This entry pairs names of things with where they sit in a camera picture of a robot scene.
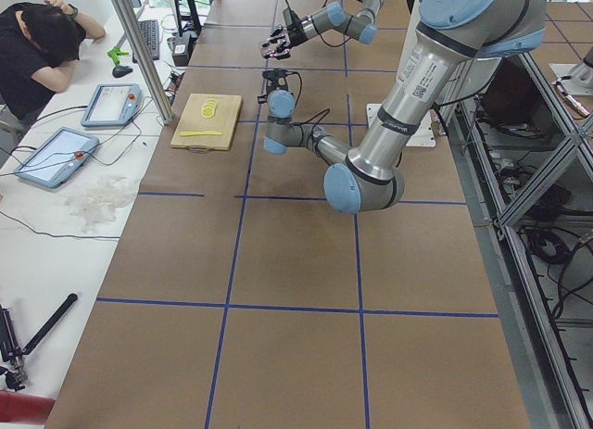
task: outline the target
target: hand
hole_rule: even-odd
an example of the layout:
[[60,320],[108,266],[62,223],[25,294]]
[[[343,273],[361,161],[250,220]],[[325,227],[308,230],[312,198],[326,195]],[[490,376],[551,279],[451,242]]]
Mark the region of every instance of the hand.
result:
[[74,9],[68,3],[64,3],[64,0],[44,0],[47,5],[52,5],[62,9],[62,12],[66,15],[72,15]]

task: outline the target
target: white table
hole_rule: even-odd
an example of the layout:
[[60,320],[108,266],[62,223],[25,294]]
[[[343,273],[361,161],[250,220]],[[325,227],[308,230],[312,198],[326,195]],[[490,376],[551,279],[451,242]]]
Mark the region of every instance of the white table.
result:
[[[166,12],[163,9],[147,9],[142,18],[162,19],[164,15]],[[138,65],[132,63],[132,51],[127,42],[121,49],[129,51],[130,55],[121,57],[120,62],[133,66],[133,72],[120,79],[112,77],[113,63],[107,51],[122,35],[117,17],[114,16],[107,23],[106,30],[105,38],[82,46],[81,63],[74,73],[71,87],[67,92],[55,95],[42,116],[64,107],[86,105],[99,83],[136,82],[140,84],[143,95],[150,95]],[[166,32],[161,32],[161,60],[155,63],[162,82],[170,74],[167,63],[172,65],[165,40],[167,36]],[[81,109],[70,110],[41,120],[20,144],[39,146],[62,126],[84,131],[80,124],[82,113]],[[106,180],[120,180],[126,187],[126,190],[114,190],[112,193],[132,190],[135,197],[162,126],[155,105],[149,104],[137,117],[135,124],[138,128],[130,124],[121,132],[114,129],[91,131],[102,143],[110,139],[99,146],[95,153],[102,162],[114,161],[127,146],[132,145],[110,166],[89,158],[70,180],[56,190],[45,190],[23,182],[14,175],[0,177],[0,194],[4,196],[0,201],[0,211],[26,222],[40,232],[120,236],[132,209],[132,202],[125,207],[115,208],[113,221],[102,221],[90,228],[80,212],[72,214],[73,208],[68,203],[77,197],[93,194],[94,190],[105,185]],[[15,153],[19,159],[27,156],[26,150]],[[18,162],[10,158],[0,173],[9,174],[17,166]],[[57,397],[116,245],[117,239],[38,235],[0,216],[0,267],[3,271],[0,304],[9,309],[21,346],[24,347],[30,341],[70,293],[76,293],[79,297],[42,343],[30,356],[25,357],[25,370],[30,380],[22,393]],[[0,423],[0,427],[14,425]]]

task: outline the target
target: computer mouse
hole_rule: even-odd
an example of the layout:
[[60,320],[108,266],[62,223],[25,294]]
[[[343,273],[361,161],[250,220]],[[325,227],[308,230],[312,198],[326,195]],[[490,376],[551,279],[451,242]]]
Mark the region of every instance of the computer mouse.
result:
[[131,66],[118,65],[115,68],[113,68],[113,70],[111,71],[111,75],[118,79],[119,77],[123,77],[124,75],[127,75],[132,71],[133,69]]

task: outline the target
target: black hair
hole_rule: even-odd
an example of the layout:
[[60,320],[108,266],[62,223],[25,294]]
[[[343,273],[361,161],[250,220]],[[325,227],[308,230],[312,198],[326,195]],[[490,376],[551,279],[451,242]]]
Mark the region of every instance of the black hair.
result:
[[78,58],[78,29],[62,9],[51,5],[25,6],[21,18],[31,39],[44,51],[62,61]]

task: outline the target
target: brown table surface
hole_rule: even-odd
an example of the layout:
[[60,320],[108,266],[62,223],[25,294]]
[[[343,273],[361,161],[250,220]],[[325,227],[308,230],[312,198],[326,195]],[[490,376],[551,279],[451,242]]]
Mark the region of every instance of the brown table surface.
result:
[[171,149],[164,128],[46,427],[530,427],[447,139],[406,149],[399,205],[354,217],[323,200],[318,158],[262,151],[272,66],[302,75],[295,120],[328,107],[327,130],[360,141],[395,79],[405,0],[371,46],[315,39],[266,62],[283,8],[213,4],[173,110],[242,95],[232,148]]
[[[548,3],[544,43],[531,54],[548,82],[556,80],[549,66],[577,64],[593,47],[593,4]],[[575,97],[589,111],[593,111],[593,96]],[[570,107],[566,111],[577,124],[585,120]]]

